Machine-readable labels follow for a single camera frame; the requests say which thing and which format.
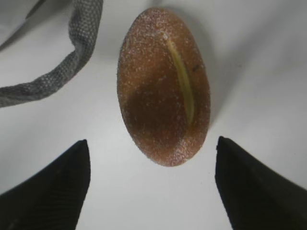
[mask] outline white background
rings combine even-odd
[[[151,6],[170,7],[188,24],[212,90],[204,146],[175,168],[137,149],[116,93],[125,33]],[[73,50],[70,13],[66,0],[37,12],[0,51],[0,86],[31,81]],[[0,193],[87,139],[92,180],[78,230],[229,230],[214,181],[220,135],[307,188],[306,22],[306,0],[106,0],[85,68],[47,99],[0,109]]]

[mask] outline dark spot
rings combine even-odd
[[[199,66],[199,65],[196,65],[196,66],[193,67],[192,71],[195,72],[195,71],[198,70],[199,68],[200,68],[200,66]]]

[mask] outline black object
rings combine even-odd
[[[0,230],[74,230],[90,183],[86,140],[0,196]]]
[[[307,230],[307,191],[220,137],[215,181],[235,230]]]

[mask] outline fabric strap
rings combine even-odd
[[[0,88],[0,107],[46,98],[70,81],[88,62],[96,44],[103,0],[73,0],[69,38],[75,50],[51,72],[32,82]]]

